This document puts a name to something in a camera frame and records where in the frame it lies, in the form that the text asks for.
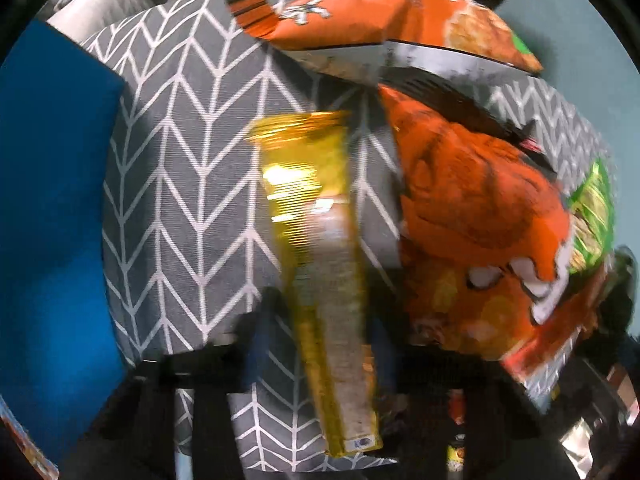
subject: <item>yellow snack package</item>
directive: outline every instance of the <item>yellow snack package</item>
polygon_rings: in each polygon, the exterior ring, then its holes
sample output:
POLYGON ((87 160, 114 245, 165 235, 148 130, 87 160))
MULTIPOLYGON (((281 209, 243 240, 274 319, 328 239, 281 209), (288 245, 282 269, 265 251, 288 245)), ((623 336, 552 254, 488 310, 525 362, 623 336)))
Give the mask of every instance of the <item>yellow snack package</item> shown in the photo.
POLYGON ((345 456, 379 449, 366 295, 349 201, 344 112, 253 124, 282 283, 327 442, 345 456))

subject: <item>white cloth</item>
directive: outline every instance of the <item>white cloth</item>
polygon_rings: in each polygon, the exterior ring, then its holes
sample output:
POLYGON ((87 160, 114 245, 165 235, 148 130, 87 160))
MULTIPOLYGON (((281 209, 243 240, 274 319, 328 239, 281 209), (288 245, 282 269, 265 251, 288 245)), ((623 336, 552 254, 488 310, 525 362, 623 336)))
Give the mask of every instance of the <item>white cloth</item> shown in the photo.
POLYGON ((94 32, 153 6, 151 0, 72 0, 47 23, 82 43, 94 32))

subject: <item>green and orange packaging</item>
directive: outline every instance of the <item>green and orange packaging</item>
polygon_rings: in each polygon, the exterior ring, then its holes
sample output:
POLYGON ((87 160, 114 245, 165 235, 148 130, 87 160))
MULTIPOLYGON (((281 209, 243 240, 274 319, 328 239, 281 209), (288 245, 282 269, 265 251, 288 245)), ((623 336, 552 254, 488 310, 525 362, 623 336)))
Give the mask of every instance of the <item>green and orange packaging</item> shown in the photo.
POLYGON ((504 21, 474 0, 226 0, 244 31, 306 67, 375 84, 383 66, 498 84, 540 62, 504 21))
POLYGON ((273 116, 250 133, 261 148, 284 293, 331 456, 382 446, 344 115, 273 116))

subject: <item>blue wall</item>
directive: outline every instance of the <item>blue wall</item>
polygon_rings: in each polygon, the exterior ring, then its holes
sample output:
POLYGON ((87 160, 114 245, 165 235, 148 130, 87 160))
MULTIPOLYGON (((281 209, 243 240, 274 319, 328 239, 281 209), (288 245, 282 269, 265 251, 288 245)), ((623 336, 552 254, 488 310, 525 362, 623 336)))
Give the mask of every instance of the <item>blue wall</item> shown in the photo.
POLYGON ((122 85, 40 22, 0 67, 0 394, 53 461, 123 375, 100 256, 122 85))
MULTIPOLYGON (((618 165, 616 243, 640 257, 638 70, 588 0, 505 0, 496 10, 540 58, 542 77, 611 146, 618 165)), ((640 332, 638 306, 629 332, 640 332)))

